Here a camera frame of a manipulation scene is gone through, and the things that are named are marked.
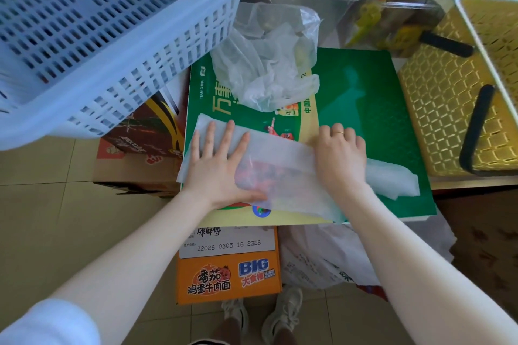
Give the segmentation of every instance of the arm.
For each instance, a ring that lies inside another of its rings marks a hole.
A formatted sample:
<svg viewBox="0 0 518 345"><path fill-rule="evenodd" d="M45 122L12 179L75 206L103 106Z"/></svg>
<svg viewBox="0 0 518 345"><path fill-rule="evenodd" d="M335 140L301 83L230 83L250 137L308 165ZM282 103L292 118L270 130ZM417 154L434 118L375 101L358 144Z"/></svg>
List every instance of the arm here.
<svg viewBox="0 0 518 345"><path fill-rule="evenodd" d="M96 323L103 344L120 344L124 340L173 256L209 211L236 202L266 199L263 193L240 190L234 183L249 134L243 135L227 159L234 122L228 123L213 155L214 129L212 123L201 158L199 134L194 133L184 189L153 218L52 295L86 311Z"/></svg>
<svg viewBox="0 0 518 345"><path fill-rule="evenodd" d="M317 173L358 233L412 339L418 345L516 343L518 325L376 197L365 182L365 149L353 129L322 126Z"/></svg>

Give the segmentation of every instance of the finger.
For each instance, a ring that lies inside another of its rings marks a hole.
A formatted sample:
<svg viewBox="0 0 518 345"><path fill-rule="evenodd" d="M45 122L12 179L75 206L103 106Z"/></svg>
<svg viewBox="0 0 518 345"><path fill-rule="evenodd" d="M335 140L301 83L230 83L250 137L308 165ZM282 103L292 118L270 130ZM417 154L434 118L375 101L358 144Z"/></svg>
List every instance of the finger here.
<svg viewBox="0 0 518 345"><path fill-rule="evenodd" d="M329 126L320 126L319 128L319 140L326 141L331 138L331 128Z"/></svg>
<svg viewBox="0 0 518 345"><path fill-rule="evenodd" d="M247 151L248 143L250 141L250 133L245 132L243 136L241 137L241 140L237 144L236 150L232 153L232 155L229 157L229 162L232 165L234 169L237 168L239 165L239 162L244 156L244 153Z"/></svg>
<svg viewBox="0 0 518 345"><path fill-rule="evenodd" d="M365 139L359 135L356 136L356 147L358 147L362 153L367 151L367 144L365 143Z"/></svg>
<svg viewBox="0 0 518 345"><path fill-rule="evenodd" d="M347 127L346 130L343 132L343 137L346 139L347 142L352 142L356 144L356 133L352 128Z"/></svg>
<svg viewBox="0 0 518 345"><path fill-rule="evenodd" d="M191 139L191 163L199 160L199 131L195 130Z"/></svg>
<svg viewBox="0 0 518 345"><path fill-rule="evenodd" d="M225 159L227 158L227 155L229 153L230 143L232 142L232 134L234 133L235 125L236 124L234 123L234 120L230 120L227 123L225 132L223 133L223 139L221 139L221 144L216 152L216 157L225 158Z"/></svg>
<svg viewBox="0 0 518 345"><path fill-rule="evenodd" d="M237 194L236 202L258 202L258 201L267 201L268 196L261 191L256 190L241 190Z"/></svg>
<svg viewBox="0 0 518 345"><path fill-rule="evenodd" d="M205 135L205 145L203 147L203 158L211 158L214 154L214 131L216 130L216 123L211 121L207 127Z"/></svg>
<svg viewBox="0 0 518 345"><path fill-rule="evenodd" d="M331 127L331 136L337 136L337 135L343 136L342 123L335 123L335 124L333 124L333 127Z"/></svg>

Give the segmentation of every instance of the forearm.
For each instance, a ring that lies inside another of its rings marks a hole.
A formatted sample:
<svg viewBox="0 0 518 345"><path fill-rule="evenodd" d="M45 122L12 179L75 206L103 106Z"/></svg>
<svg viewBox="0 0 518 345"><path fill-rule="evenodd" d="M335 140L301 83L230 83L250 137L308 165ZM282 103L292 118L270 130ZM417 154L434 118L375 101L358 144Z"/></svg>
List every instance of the forearm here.
<svg viewBox="0 0 518 345"><path fill-rule="evenodd" d="M96 322L103 344L120 344L173 256L207 211L199 197L181 192L52 297L84 309Z"/></svg>
<svg viewBox="0 0 518 345"><path fill-rule="evenodd" d="M395 217L371 188L353 198L342 195L337 203L418 345L516 342L515 322Z"/></svg>

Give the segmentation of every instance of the white sleeve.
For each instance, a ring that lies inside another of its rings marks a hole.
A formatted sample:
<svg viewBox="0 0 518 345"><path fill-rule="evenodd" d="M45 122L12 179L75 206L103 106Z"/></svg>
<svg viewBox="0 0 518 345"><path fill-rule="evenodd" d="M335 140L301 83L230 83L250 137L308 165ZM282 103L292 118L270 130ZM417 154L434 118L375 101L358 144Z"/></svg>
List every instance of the white sleeve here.
<svg viewBox="0 0 518 345"><path fill-rule="evenodd" d="M80 307L46 299L0 333L0 345L100 345L92 318Z"/></svg>

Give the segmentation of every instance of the plastic bag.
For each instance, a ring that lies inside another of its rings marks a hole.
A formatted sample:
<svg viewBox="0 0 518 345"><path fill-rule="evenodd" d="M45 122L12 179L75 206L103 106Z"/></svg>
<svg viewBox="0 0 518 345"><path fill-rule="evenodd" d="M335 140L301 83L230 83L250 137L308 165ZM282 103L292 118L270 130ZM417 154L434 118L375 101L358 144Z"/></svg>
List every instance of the plastic bag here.
<svg viewBox="0 0 518 345"><path fill-rule="evenodd" d="M207 126L216 122L214 147L219 147L226 123L201 114L196 129L203 147ZM268 201L246 202L265 209L294 211L316 215L342 223L344 217L333 199L316 178L313 148L290 139L236 126L230 152L236 148L245 132L250 132L247 151L236 171L236 184L247 190L260 190ZM190 159L190 148L178 173L177 181L185 182ZM367 182L372 189L388 198L419 195L418 178L401 165L369 160Z"/></svg>
<svg viewBox="0 0 518 345"><path fill-rule="evenodd" d="M310 8L239 3L228 38L210 52L217 80L261 112L307 99L320 87L318 75L303 76L316 63L319 25Z"/></svg>
<svg viewBox="0 0 518 345"><path fill-rule="evenodd" d="M456 237L440 211L405 223L448 262ZM278 228L281 276L285 283L325 289L341 282L380 285L365 248L350 225L291 225Z"/></svg>

